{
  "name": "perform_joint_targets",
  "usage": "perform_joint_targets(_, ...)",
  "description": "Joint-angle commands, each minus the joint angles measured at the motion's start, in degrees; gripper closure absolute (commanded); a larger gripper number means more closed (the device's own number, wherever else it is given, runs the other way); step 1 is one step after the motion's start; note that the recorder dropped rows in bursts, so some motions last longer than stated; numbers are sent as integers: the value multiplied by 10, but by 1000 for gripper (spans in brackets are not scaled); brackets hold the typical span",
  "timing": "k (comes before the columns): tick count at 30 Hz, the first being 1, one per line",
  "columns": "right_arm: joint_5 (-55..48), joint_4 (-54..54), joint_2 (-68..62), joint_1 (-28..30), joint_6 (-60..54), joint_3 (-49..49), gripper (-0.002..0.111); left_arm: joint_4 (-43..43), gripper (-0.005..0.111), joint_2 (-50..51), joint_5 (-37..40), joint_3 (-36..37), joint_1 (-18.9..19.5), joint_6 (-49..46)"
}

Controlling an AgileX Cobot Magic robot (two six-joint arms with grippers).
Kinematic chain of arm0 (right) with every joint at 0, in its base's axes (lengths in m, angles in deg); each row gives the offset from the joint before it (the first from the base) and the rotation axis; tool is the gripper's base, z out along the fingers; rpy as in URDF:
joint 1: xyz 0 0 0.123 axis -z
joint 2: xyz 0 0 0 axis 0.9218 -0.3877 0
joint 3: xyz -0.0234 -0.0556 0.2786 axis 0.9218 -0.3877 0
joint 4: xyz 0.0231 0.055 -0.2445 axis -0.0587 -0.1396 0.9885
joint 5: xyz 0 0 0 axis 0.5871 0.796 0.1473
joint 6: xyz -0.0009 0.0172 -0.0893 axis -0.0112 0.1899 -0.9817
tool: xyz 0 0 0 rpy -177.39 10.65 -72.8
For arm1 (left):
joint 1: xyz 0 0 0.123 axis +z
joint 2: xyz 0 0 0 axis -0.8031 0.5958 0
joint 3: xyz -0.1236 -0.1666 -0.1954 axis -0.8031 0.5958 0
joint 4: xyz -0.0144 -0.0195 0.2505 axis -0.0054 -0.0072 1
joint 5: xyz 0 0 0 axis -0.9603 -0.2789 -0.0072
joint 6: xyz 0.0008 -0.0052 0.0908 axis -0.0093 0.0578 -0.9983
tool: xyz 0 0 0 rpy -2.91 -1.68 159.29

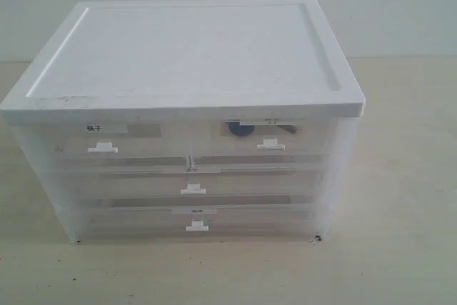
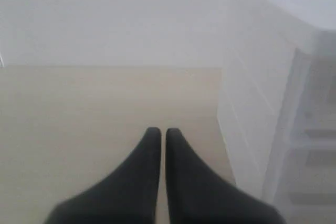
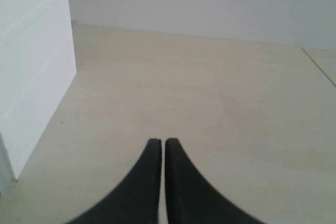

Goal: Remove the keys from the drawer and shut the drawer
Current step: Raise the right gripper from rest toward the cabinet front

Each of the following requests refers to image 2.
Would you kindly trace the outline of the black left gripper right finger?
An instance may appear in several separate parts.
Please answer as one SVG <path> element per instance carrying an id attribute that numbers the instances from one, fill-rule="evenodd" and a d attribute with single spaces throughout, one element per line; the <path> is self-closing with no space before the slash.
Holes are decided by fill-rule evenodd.
<path id="1" fill-rule="evenodd" d="M 165 177 L 171 223 L 285 223 L 274 207 L 217 175 L 178 128 L 166 132 Z"/>

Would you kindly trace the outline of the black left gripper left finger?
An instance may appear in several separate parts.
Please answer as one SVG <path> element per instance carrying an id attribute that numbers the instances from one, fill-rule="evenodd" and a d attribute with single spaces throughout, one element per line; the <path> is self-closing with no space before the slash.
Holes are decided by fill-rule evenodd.
<path id="1" fill-rule="evenodd" d="M 130 155 L 106 178 L 58 204 L 46 223 L 155 223 L 161 131 L 149 127 Z"/>

